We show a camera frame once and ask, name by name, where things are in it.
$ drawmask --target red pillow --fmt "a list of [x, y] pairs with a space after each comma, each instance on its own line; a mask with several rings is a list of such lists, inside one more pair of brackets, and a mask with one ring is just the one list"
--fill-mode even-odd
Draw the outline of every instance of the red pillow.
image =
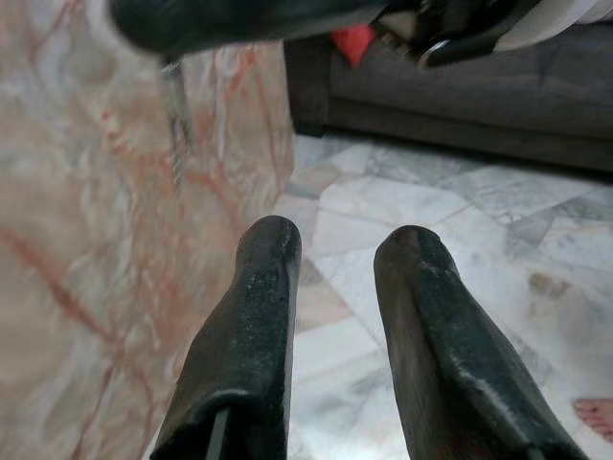
[[332, 33], [332, 40], [352, 67], [360, 63], [369, 45], [375, 39], [371, 26], [355, 26]]

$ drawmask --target gray sofa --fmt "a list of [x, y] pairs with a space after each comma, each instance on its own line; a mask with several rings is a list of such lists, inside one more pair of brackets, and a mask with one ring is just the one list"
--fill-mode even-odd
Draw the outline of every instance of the gray sofa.
[[347, 128], [613, 172], [613, 25], [420, 71], [374, 43], [351, 69], [326, 36], [285, 44], [298, 132]]

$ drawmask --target marble floor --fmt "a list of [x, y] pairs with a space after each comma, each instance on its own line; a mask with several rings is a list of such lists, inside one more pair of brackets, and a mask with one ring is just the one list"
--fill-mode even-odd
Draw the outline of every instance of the marble floor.
[[400, 225], [438, 233], [593, 460], [613, 446], [572, 401], [613, 397], [613, 185], [471, 152], [296, 139], [276, 213], [303, 236], [291, 460], [408, 459], [375, 297], [373, 257]]

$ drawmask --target pink marble surface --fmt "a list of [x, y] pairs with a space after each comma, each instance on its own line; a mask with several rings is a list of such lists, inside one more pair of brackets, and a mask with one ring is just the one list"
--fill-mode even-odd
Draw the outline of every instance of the pink marble surface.
[[155, 63], [102, 0], [0, 0], [0, 458], [136, 459], [235, 244], [292, 168], [279, 45], [186, 61], [180, 198]]

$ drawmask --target sofa cushion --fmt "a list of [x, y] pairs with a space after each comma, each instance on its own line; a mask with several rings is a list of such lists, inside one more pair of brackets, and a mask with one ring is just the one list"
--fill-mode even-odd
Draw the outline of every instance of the sofa cushion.
[[420, 71], [376, 43], [356, 69], [332, 55], [330, 92], [463, 122], [613, 139], [611, 45], [611, 26], [576, 26], [532, 48]]

